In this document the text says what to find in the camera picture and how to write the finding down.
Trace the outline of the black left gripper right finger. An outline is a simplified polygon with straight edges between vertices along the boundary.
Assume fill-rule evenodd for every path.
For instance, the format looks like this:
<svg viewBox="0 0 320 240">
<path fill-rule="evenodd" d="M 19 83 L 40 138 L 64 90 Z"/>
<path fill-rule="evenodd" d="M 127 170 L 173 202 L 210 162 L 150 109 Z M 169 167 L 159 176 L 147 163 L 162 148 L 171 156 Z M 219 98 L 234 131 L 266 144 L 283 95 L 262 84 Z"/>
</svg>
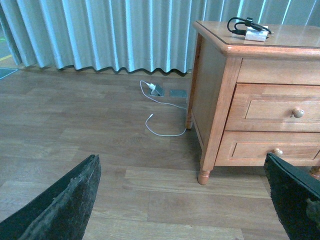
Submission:
<svg viewBox="0 0 320 240">
<path fill-rule="evenodd" d="M 271 152 L 263 167 L 274 209 L 289 239 L 318 240 L 320 181 Z"/>
</svg>

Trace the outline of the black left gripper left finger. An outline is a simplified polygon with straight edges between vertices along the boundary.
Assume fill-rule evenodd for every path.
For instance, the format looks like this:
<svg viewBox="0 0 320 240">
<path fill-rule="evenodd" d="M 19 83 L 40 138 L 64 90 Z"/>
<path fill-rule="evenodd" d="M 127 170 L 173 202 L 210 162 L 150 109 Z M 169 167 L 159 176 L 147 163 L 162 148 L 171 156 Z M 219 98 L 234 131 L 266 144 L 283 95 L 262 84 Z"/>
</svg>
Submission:
<svg viewBox="0 0 320 240">
<path fill-rule="evenodd" d="M 2 240 L 81 240 L 98 192 L 102 167 L 90 155 L 0 223 Z"/>
</svg>

